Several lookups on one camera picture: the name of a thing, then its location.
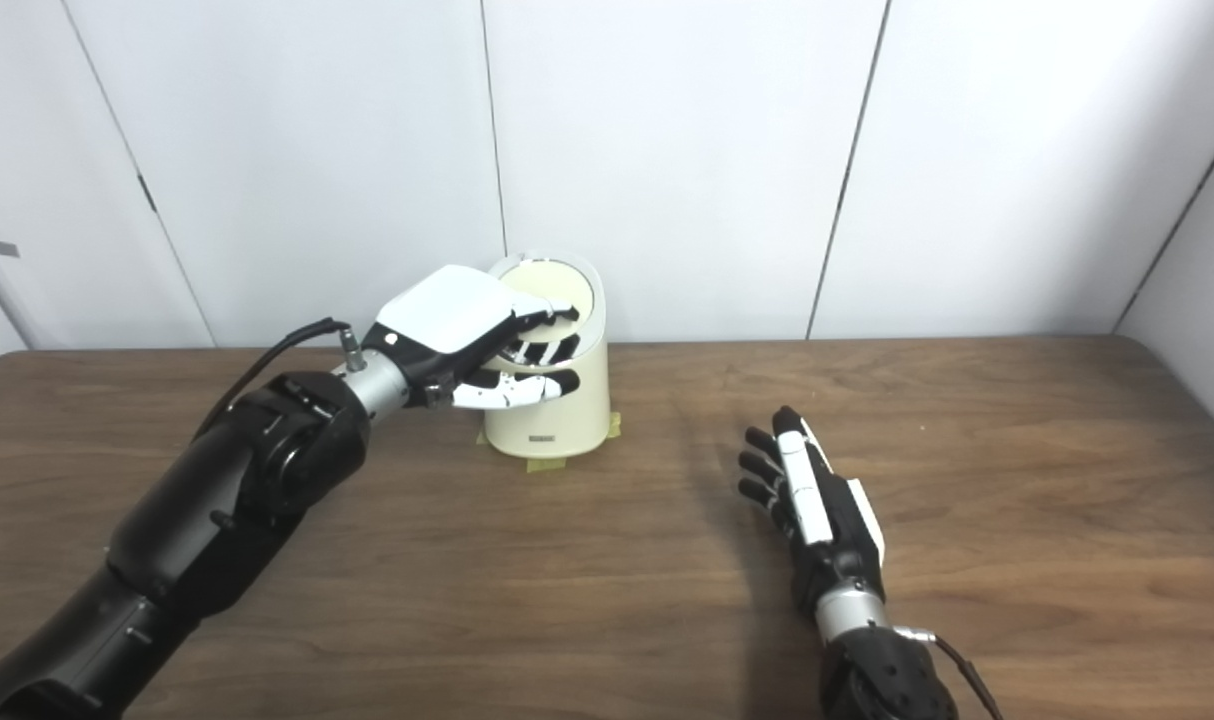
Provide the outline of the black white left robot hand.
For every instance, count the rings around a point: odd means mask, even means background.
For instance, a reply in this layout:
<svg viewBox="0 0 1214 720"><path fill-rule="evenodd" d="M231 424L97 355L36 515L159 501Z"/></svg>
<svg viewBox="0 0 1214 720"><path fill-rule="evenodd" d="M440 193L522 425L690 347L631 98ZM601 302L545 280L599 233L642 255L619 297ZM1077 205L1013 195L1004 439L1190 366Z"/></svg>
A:
<svg viewBox="0 0 1214 720"><path fill-rule="evenodd" d="M517 291L493 274L448 265L379 310L361 342L365 368L345 382L371 420L402 407L507 410L548 404L580 389L575 370L489 369L520 334L578 311Z"/></svg>

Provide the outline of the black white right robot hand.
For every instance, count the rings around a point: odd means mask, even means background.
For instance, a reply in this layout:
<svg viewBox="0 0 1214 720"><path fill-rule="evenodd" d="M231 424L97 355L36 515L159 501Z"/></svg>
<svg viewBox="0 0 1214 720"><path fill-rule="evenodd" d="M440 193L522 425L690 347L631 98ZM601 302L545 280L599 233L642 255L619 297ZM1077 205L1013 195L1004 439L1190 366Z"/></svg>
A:
<svg viewBox="0 0 1214 720"><path fill-rule="evenodd" d="M860 480L836 474L807 419L790 406L772 429L745 429L738 493L785 538L796 610L812 616L826 594L853 589L887 599L885 539Z"/></svg>

